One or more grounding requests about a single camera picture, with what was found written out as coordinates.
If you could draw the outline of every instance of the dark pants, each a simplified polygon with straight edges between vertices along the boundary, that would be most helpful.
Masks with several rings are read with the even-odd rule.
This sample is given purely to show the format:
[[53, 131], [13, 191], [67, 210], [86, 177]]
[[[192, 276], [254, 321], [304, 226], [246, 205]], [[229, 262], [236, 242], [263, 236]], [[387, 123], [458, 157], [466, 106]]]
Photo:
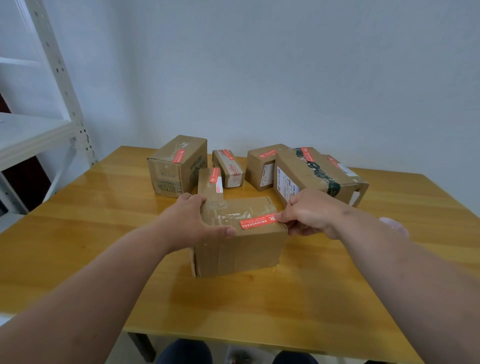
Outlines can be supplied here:
[[[280, 352], [273, 364], [318, 364], [302, 352]], [[156, 364], [212, 364], [212, 354], [207, 344], [198, 340], [178, 339], [168, 345]]]

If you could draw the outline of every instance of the small cardboard box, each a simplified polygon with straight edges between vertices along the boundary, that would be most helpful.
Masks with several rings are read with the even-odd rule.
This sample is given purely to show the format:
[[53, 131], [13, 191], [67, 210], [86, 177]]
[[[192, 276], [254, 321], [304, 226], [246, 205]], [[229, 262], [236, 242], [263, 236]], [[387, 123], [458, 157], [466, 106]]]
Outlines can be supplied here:
[[198, 194], [208, 201], [223, 200], [222, 176], [219, 167], [202, 168], [198, 174]]
[[225, 188], [240, 187], [243, 185], [245, 173], [235, 160], [231, 150], [219, 149], [212, 152], [212, 164], [220, 167], [223, 186]]
[[191, 193], [198, 183], [198, 171], [207, 166], [207, 140], [177, 135], [147, 162], [156, 193], [169, 197]]
[[323, 191], [336, 199], [357, 206], [368, 183], [329, 155], [312, 147], [277, 152], [274, 189], [283, 206], [304, 188]]
[[230, 239], [202, 242], [191, 248], [192, 273], [204, 278], [276, 266], [287, 239], [287, 227], [279, 222], [242, 229], [240, 221], [276, 213], [268, 197], [206, 201], [200, 213], [209, 225], [237, 229]]
[[285, 144], [264, 146], [249, 150], [247, 154], [247, 170], [245, 180], [258, 191], [264, 191], [273, 186], [275, 154], [282, 149], [288, 149]]

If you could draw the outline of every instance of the person's left arm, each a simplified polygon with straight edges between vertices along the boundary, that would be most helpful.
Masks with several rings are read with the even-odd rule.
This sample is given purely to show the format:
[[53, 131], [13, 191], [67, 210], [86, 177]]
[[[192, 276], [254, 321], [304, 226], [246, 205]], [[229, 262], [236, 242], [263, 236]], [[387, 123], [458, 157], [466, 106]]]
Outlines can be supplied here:
[[235, 229], [202, 222], [199, 195], [183, 194], [46, 297], [0, 327], [0, 363], [104, 363], [163, 257]]

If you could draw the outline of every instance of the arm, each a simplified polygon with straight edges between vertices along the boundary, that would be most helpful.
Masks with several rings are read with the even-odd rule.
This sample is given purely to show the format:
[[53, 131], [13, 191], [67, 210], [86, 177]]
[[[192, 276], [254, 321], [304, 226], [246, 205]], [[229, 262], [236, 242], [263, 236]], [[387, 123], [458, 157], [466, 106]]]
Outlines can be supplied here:
[[233, 228], [202, 222], [204, 200], [183, 194], [155, 221], [123, 236], [52, 293], [1, 326], [0, 363], [104, 363], [166, 254], [208, 237], [235, 234]]
[[480, 281], [323, 192], [302, 190], [277, 220], [339, 239], [425, 363], [480, 362]]

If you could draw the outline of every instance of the cardboard box with printed text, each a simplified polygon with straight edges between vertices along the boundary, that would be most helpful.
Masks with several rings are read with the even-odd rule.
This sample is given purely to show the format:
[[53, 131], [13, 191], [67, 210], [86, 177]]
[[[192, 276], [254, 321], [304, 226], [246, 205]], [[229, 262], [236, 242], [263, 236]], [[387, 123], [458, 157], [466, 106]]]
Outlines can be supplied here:
[[198, 172], [207, 166], [207, 140], [178, 135], [148, 159], [152, 185], [157, 194], [178, 197], [191, 193]]
[[273, 186], [275, 155], [282, 149], [288, 149], [288, 146], [275, 144], [248, 151], [245, 180], [257, 191], [264, 191]]
[[312, 147], [283, 149], [275, 161], [274, 190], [283, 206], [304, 188], [323, 191], [357, 206], [368, 189], [368, 183], [330, 155]]
[[240, 187], [243, 185], [245, 173], [235, 160], [231, 150], [219, 149], [212, 152], [212, 164], [220, 168], [223, 186], [225, 188]]
[[205, 196], [209, 201], [223, 200], [222, 176], [219, 167], [200, 169], [198, 194]]
[[206, 201], [202, 220], [237, 229], [233, 238], [210, 239], [191, 248], [192, 273], [204, 278], [276, 266], [287, 239], [287, 227], [275, 221], [268, 197]]

